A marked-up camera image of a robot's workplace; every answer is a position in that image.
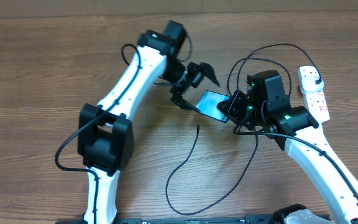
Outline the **Samsung Galaxy smartphone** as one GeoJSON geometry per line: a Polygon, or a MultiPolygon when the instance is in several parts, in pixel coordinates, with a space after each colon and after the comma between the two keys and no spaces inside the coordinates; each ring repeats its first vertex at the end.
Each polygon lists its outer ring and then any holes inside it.
{"type": "Polygon", "coordinates": [[[229,96],[206,90],[196,104],[200,114],[213,118],[222,123],[227,123],[229,118],[219,109],[218,103],[228,100],[229,96]]]}

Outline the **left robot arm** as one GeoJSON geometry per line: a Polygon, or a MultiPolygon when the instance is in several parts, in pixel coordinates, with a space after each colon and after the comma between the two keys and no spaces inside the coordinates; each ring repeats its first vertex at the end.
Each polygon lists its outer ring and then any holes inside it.
{"type": "Polygon", "coordinates": [[[168,82],[172,101],[183,110],[196,111],[184,92],[196,88],[203,78],[218,81],[211,65],[183,65],[177,58],[188,33],[184,26],[169,21],[158,33],[140,35],[135,54],[115,87],[95,106],[85,104],[80,111],[78,153],[88,173],[88,208],[82,223],[113,223],[117,218],[115,198],[120,172],[134,150],[132,120],[156,79],[168,82]]]}

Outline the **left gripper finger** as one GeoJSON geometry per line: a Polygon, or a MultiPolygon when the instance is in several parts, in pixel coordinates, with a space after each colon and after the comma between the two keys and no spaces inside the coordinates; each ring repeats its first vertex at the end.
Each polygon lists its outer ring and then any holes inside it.
{"type": "Polygon", "coordinates": [[[171,101],[183,110],[192,110],[195,112],[200,112],[200,110],[195,105],[192,105],[190,102],[186,101],[183,98],[183,95],[187,91],[187,89],[188,87],[172,87],[170,89],[170,93],[172,94],[171,101]]]}
{"type": "Polygon", "coordinates": [[[214,68],[210,64],[201,62],[200,73],[209,80],[211,80],[216,86],[220,87],[220,83],[218,82],[218,79],[216,78],[216,74],[214,72],[214,68]]]}

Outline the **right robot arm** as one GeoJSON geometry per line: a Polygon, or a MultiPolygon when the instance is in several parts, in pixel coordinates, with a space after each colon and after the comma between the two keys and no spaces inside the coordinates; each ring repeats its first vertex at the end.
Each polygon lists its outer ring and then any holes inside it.
{"type": "Polygon", "coordinates": [[[236,135],[267,136],[306,173],[336,223],[358,223],[358,181],[329,145],[322,125],[304,107],[292,107],[280,74],[267,70],[247,77],[249,89],[236,90],[217,104],[236,135]]]}

